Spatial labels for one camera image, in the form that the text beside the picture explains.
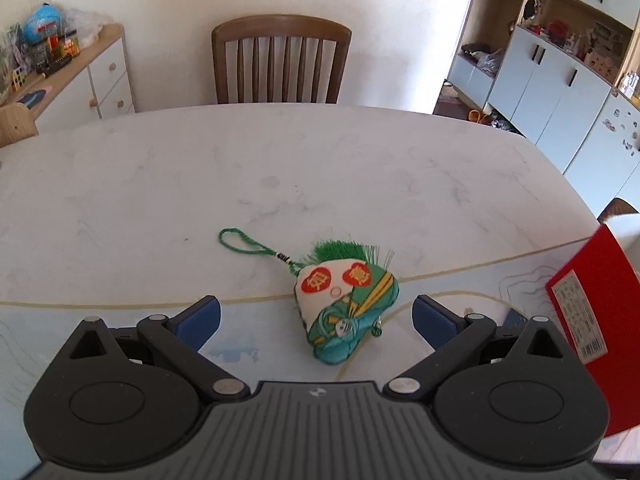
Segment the white wall cabinet unit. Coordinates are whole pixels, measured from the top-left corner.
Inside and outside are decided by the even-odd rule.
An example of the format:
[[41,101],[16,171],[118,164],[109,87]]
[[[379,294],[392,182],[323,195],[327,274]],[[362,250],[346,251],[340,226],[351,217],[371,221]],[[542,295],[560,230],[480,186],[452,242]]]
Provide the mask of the white wall cabinet unit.
[[593,214],[639,203],[639,0],[471,0],[447,84]]

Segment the white wooden sideboard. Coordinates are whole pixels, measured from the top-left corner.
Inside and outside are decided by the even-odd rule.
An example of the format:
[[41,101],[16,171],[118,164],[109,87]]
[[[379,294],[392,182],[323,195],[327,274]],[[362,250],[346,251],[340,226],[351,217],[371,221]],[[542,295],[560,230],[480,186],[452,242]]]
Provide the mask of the white wooden sideboard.
[[53,75],[30,75],[3,106],[13,103],[30,110],[38,134],[134,113],[122,25],[104,26],[94,44]]

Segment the wooden dining chair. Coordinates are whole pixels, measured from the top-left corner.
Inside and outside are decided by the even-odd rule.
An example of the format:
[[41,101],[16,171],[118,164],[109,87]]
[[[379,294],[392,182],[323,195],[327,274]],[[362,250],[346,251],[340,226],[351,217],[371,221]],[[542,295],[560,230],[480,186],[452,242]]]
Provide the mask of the wooden dining chair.
[[262,14],[224,22],[210,40],[219,104],[335,104],[352,31],[326,18]]

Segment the red cardboard storage box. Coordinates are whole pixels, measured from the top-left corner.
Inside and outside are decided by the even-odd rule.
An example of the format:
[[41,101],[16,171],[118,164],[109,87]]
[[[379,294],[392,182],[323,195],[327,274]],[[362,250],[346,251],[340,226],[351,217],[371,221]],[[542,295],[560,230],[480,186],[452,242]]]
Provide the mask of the red cardboard storage box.
[[546,285],[570,346],[602,391],[606,435],[639,425],[639,278],[602,224]]

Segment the wooden chair back left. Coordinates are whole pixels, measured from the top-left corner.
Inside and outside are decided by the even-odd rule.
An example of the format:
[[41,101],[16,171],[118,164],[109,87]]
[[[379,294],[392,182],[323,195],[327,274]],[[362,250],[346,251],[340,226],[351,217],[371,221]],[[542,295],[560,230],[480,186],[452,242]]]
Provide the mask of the wooden chair back left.
[[37,134],[35,119],[24,104],[13,103],[0,108],[0,148]]

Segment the green embroidered sachet pouch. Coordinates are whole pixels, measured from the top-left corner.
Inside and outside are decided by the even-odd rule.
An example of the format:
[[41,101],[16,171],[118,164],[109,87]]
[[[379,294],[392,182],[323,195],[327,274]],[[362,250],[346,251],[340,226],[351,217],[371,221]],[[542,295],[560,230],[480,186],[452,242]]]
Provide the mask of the green embroidered sachet pouch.
[[382,316],[395,304],[399,282],[388,270],[393,255],[354,240],[325,240],[296,261],[237,228],[218,242],[232,252],[276,258],[295,276],[294,297],[314,358],[346,362],[365,336],[382,335]]

